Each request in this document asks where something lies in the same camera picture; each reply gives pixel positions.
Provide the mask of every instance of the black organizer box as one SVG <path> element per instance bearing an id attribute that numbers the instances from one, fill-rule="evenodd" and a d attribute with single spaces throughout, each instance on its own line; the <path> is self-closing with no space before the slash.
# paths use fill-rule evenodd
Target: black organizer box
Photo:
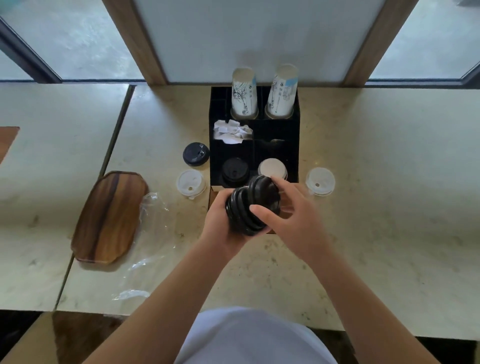
<path id="1" fill-rule="evenodd" d="M 210 184 L 229 187 L 222 178 L 223 163 L 233 157 L 245 160 L 250 168 L 250 178 L 258 174 L 258 166 L 267 158 L 281 160 L 287 168 L 289 182 L 299 180 L 300 105 L 298 91 L 293 104 L 293 115 L 288 119 L 271 119 L 265 114 L 270 86 L 257 86 L 258 116 L 255 119 L 238 120 L 253 130 L 253 140 L 241 144 L 225 144 L 213 138 L 217 120 L 235 118 L 231 115 L 232 88 L 213 86 L 208 114 L 210 129 Z"/>

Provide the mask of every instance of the person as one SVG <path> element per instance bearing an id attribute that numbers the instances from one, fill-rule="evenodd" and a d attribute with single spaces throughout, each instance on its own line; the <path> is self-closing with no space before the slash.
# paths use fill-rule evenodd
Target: person
<path id="1" fill-rule="evenodd" d="M 438 363 L 348 266 L 329 242 L 304 189 L 272 177 L 285 195 L 283 219 L 250 207 L 317 276 L 360 364 Z M 149 298 L 84 362 L 335 363 L 305 326 L 263 311 L 222 308 L 200 313 L 222 269 L 250 239 L 228 227 L 223 190 L 206 214 L 198 242 Z"/>

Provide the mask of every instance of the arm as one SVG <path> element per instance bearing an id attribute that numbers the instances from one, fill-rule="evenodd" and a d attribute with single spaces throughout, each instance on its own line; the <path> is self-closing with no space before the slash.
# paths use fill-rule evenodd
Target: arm
<path id="1" fill-rule="evenodd" d="M 292 216 L 282 219 L 257 205 L 250 210 L 312 268 L 340 316 L 359 363 L 438 364 L 334 251 L 313 203 L 300 192 L 301 187 L 272 179 L 291 200 Z"/>
<path id="2" fill-rule="evenodd" d="M 198 242 L 84 364 L 174 362 L 222 269 L 247 242 L 228 228 L 225 201 L 231 193 L 218 194 Z"/>

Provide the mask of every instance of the right hand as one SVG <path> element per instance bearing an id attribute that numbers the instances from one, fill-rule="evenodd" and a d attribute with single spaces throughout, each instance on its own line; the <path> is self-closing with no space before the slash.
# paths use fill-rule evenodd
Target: right hand
<path id="1" fill-rule="evenodd" d="M 250 205 L 250 211 L 272 228 L 285 245 L 307 264 L 309 260 L 324 252 L 328 246 L 328 235 L 308 192 L 301 185 L 287 182 L 278 177 L 271 177 L 273 182 L 291 200 L 293 214 L 281 218 L 268 208 Z"/>

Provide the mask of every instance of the left hand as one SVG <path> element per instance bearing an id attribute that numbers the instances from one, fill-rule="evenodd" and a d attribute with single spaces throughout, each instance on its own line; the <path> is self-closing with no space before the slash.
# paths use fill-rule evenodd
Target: left hand
<path id="1" fill-rule="evenodd" d="M 254 238 L 233 232 L 230 229 L 227 211 L 225 210 L 225 202 L 232 192 L 233 189 L 230 188 L 218 193 L 215 201 L 207 212 L 204 230 L 200 236 L 200 241 L 215 245 L 228 260 L 231 260 L 237 255 L 248 240 Z M 266 227 L 256 236 L 267 234 L 270 230 L 269 227 Z"/>

